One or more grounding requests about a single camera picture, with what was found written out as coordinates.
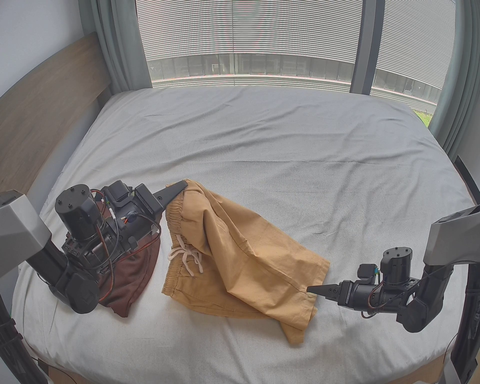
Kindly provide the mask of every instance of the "white wall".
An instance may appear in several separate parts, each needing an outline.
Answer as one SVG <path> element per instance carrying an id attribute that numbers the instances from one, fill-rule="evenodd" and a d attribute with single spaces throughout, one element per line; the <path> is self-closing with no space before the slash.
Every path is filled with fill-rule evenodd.
<path id="1" fill-rule="evenodd" d="M 480 101 L 470 118 L 470 126 L 458 146 L 458 155 L 480 188 Z"/>
<path id="2" fill-rule="evenodd" d="M 83 35 L 77 0 L 0 0 L 0 96 Z M 16 277 L 14 270 L 0 278 L 0 294 L 8 309 Z M 2 384 L 17 383 L 1 360 L 0 378 Z"/>

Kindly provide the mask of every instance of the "white bed sheet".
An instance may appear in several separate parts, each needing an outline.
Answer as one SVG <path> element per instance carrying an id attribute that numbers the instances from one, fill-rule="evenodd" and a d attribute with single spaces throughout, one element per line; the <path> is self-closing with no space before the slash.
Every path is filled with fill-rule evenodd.
<path id="1" fill-rule="evenodd" d="M 370 96 L 279 87 L 198 87 L 116 95 L 58 178 L 42 218 L 60 246 L 54 211 L 65 188 L 122 179 L 157 191 L 189 178 L 263 215 L 331 261 L 326 284 L 356 278 L 392 246 L 413 249 L 421 276 L 430 224 L 473 202 L 430 132 L 408 108 Z M 196 313 L 161 294 L 171 241 L 164 219 L 151 281 L 122 319 L 100 305 L 79 315 L 21 266 L 13 316 L 47 362 L 98 383 L 383 383 L 445 351 L 456 333 L 466 269 L 419 334 L 323 298 L 305 343 L 274 320 Z"/>

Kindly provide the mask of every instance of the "headboard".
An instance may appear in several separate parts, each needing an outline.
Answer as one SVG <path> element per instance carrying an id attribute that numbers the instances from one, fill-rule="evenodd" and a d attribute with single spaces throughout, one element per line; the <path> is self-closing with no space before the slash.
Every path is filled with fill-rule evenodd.
<path id="1" fill-rule="evenodd" d="M 48 155 L 110 81 L 94 32 L 0 97 L 0 191 L 27 193 Z"/>

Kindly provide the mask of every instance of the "gray curtain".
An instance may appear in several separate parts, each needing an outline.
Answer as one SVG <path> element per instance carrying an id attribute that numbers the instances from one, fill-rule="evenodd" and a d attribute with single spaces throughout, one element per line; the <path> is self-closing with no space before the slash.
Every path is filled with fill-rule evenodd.
<path id="1" fill-rule="evenodd" d="M 479 0 L 456 1 L 455 43 L 429 129 L 450 159 L 457 156 L 480 91 Z"/>
<path id="2" fill-rule="evenodd" d="M 112 94 L 152 88 L 134 0 L 78 0 L 85 35 L 96 32 Z"/>

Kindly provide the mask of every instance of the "black stand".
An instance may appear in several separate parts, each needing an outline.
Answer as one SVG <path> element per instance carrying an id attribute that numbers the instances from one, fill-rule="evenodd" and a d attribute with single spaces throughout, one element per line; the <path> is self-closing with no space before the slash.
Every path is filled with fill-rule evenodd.
<path id="1" fill-rule="evenodd" d="M 470 264 L 462 320 L 451 354 L 451 360 L 461 384 L 468 383 L 477 367 L 476 357 L 480 349 L 479 323 L 480 264 Z"/>
<path id="2" fill-rule="evenodd" d="M 47 378 L 28 354 L 22 339 L 0 297 L 0 357 L 21 384 L 48 384 Z"/>

